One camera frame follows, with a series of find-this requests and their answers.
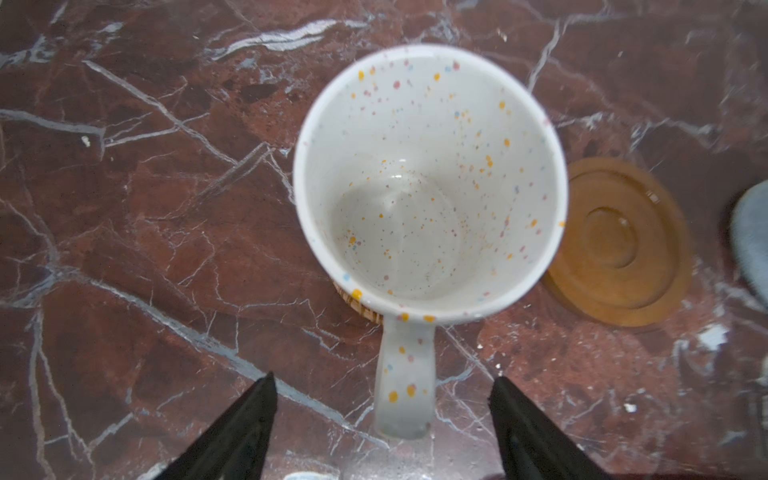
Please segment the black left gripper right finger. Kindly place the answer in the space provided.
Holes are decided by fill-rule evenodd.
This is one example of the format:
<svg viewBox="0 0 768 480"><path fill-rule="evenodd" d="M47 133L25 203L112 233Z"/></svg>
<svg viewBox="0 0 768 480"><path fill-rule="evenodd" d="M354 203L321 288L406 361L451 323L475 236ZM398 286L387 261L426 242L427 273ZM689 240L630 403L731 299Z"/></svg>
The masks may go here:
<svg viewBox="0 0 768 480"><path fill-rule="evenodd" d="M506 478L609 477L508 378L494 381L489 409Z"/></svg>

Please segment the white speckled mug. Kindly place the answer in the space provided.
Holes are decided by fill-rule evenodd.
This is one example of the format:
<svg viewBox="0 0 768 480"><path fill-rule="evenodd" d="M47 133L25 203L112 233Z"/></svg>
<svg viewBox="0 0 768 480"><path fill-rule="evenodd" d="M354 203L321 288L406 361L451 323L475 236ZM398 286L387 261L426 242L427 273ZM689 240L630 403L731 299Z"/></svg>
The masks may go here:
<svg viewBox="0 0 768 480"><path fill-rule="evenodd" d="M375 430L424 437L437 328L508 308L556 254L568 175L554 127L478 55L390 48L346 67L313 102L293 190L322 268L383 316Z"/></svg>

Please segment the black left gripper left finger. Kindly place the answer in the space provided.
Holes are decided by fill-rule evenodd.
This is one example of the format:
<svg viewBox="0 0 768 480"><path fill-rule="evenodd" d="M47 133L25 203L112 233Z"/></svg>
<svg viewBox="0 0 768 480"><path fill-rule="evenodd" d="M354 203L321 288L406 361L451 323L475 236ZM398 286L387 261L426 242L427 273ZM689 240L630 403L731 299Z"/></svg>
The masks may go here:
<svg viewBox="0 0 768 480"><path fill-rule="evenodd" d="M254 382L158 480L259 479L277 412L274 375Z"/></svg>

